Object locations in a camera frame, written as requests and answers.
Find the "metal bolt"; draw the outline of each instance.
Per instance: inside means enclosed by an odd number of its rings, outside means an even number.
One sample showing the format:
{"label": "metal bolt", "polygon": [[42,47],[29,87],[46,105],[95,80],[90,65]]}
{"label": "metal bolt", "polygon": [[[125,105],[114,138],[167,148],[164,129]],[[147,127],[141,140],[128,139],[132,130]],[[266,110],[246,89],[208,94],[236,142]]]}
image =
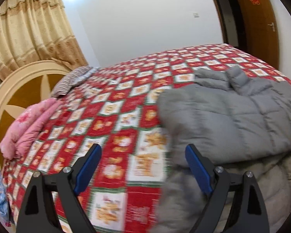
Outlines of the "metal bolt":
{"label": "metal bolt", "polygon": [[224,168],[222,166],[216,166],[215,170],[217,173],[222,173],[224,171]]}
{"label": "metal bolt", "polygon": [[66,166],[66,167],[64,167],[64,169],[63,169],[63,172],[64,173],[69,173],[71,171],[71,167],[70,166]]}
{"label": "metal bolt", "polygon": [[247,175],[247,177],[252,178],[253,177],[253,172],[247,171],[246,175]]}
{"label": "metal bolt", "polygon": [[37,178],[37,177],[40,176],[40,174],[41,174],[41,173],[40,173],[39,171],[36,171],[36,172],[33,173],[33,177]]}

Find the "yellow headboard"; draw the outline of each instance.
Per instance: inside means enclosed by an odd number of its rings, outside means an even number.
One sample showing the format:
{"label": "yellow headboard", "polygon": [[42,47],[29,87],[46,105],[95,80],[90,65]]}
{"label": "yellow headboard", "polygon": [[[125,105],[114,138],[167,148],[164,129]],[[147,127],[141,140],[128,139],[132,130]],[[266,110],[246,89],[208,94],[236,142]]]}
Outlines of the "yellow headboard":
{"label": "yellow headboard", "polygon": [[[70,70],[53,60],[25,65],[0,85],[0,142],[11,123],[30,105],[50,97],[50,92]],[[0,169],[3,156],[0,152]]]}

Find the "gray jacket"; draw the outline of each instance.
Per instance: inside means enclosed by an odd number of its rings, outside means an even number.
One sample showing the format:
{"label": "gray jacket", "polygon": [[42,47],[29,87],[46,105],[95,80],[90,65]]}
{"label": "gray jacket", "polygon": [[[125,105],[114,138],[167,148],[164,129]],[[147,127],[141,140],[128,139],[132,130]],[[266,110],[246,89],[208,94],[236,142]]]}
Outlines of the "gray jacket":
{"label": "gray jacket", "polygon": [[[173,171],[151,232],[188,232],[206,203],[185,160],[190,143],[230,172],[254,172],[275,232],[291,211],[291,86],[250,79],[239,67],[200,69],[195,75],[194,84],[166,90],[158,99],[159,118],[171,137]],[[217,230],[224,227],[230,202]]]}

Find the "door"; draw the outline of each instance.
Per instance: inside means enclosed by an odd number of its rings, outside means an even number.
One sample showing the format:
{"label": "door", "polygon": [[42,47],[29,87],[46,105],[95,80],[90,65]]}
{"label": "door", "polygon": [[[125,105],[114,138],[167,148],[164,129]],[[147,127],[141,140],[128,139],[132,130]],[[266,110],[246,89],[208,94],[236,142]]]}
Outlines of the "door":
{"label": "door", "polygon": [[244,18],[248,53],[278,69],[278,33],[270,0],[238,2]]}

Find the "bedspread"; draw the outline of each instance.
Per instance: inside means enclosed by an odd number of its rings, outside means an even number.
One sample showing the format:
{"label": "bedspread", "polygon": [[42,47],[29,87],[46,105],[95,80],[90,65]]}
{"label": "bedspread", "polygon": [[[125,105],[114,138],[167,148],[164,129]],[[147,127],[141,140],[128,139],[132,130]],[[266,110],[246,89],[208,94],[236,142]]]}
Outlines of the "bedspread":
{"label": "bedspread", "polygon": [[[160,187],[168,174],[168,136],[156,101],[165,89],[194,81],[193,71],[238,65],[249,77],[291,81],[267,63],[227,44],[186,47],[100,69],[62,99],[30,151],[5,162],[3,182],[17,222],[33,172],[57,173],[93,143],[102,159],[79,201],[97,232],[146,232],[156,222]],[[63,230],[71,232],[53,193]]]}

